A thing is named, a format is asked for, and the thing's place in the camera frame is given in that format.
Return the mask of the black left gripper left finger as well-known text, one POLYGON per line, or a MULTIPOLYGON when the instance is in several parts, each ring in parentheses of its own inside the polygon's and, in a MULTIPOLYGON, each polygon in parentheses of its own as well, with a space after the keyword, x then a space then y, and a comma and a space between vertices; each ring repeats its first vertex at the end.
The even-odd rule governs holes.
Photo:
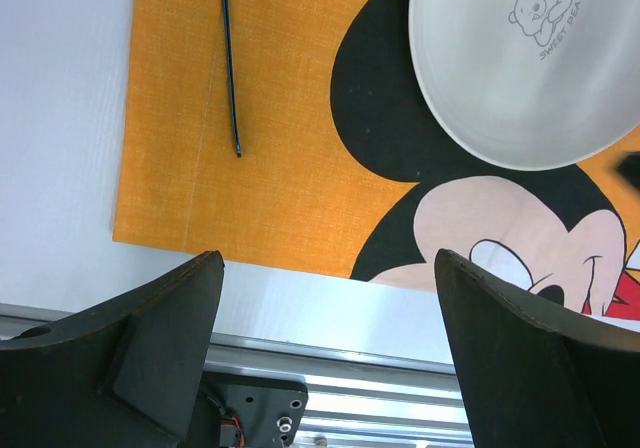
POLYGON ((1 343, 4 447, 175 447, 188 433, 224 262, 159 278, 1 343))

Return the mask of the cream ceramic plate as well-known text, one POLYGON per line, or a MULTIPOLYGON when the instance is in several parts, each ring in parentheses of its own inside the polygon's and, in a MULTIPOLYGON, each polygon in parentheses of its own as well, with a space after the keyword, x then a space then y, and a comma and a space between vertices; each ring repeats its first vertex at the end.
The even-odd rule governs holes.
POLYGON ((422 95, 462 148, 540 171, 639 124, 639 0, 409 0, 422 95))

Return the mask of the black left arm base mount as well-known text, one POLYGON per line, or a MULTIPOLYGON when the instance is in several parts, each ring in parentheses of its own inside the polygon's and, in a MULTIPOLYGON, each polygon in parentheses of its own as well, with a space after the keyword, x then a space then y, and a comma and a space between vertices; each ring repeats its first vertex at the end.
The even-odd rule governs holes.
POLYGON ((181 447, 290 447, 308 401, 303 383, 202 374, 181 447))

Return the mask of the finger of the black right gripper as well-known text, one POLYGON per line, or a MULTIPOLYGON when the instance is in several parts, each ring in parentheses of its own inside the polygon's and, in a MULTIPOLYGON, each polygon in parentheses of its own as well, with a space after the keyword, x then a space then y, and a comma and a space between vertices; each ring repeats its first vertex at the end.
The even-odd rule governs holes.
POLYGON ((628 186, 640 191, 640 152, 627 152, 616 165, 615 172, 628 186))

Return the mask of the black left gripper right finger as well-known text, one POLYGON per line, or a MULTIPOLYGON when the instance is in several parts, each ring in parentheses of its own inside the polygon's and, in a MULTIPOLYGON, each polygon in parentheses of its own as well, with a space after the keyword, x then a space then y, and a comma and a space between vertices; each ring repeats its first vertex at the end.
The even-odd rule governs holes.
POLYGON ((434 263, 477 447, 636 447, 639 335, 509 284, 457 253, 434 263))

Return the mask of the orange Mickey Mouse placemat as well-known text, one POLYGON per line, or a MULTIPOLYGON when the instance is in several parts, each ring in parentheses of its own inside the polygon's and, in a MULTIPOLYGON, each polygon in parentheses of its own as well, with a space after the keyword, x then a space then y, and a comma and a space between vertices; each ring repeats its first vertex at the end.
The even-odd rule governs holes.
POLYGON ((630 134, 545 171, 484 162, 414 74, 409 0, 133 0, 114 237, 432 291, 450 249, 568 309, 639 317, 630 134))

